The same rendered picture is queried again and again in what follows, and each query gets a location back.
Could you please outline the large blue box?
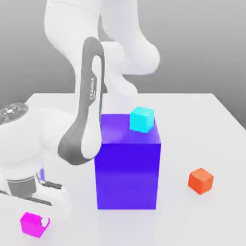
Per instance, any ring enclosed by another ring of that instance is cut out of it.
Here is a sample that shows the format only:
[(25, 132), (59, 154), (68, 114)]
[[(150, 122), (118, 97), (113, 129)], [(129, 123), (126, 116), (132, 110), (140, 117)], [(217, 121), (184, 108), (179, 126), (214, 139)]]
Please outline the large blue box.
[(161, 140), (130, 130), (129, 115), (103, 114), (102, 145), (95, 157), (98, 209), (155, 209)]

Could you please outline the small orange cube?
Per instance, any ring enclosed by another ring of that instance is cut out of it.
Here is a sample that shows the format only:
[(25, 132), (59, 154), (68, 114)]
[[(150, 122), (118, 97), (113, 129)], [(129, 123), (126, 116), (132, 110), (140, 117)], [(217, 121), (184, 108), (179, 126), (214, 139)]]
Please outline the small orange cube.
[(192, 171), (189, 175), (188, 186), (199, 195), (209, 191), (213, 185), (214, 176), (203, 168)]

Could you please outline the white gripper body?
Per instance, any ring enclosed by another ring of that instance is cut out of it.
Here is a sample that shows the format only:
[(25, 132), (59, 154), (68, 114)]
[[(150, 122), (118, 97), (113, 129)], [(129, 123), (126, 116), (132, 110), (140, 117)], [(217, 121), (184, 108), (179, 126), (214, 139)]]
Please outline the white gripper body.
[(66, 220), (72, 212), (72, 205), (65, 188), (40, 187), (29, 198), (14, 197), (0, 191), (0, 208), (10, 207), (18, 212), (29, 212), (54, 220)]

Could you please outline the small magenta cube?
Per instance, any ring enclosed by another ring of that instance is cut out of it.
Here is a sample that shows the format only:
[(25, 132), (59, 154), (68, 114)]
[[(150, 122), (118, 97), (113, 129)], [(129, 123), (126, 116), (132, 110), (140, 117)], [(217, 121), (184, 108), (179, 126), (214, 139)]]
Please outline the small magenta cube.
[(49, 218), (49, 224), (46, 227), (43, 227), (41, 225), (42, 218), (43, 217), (39, 215), (26, 212), (20, 219), (22, 232), (32, 237), (40, 238), (50, 224)]

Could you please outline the small cyan cube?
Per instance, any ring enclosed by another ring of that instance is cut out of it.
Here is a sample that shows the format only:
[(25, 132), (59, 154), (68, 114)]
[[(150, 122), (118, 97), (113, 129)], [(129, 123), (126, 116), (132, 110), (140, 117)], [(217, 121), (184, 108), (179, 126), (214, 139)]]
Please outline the small cyan cube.
[(145, 107), (136, 107), (129, 118), (129, 129), (148, 133), (154, 124), (154, 110)]

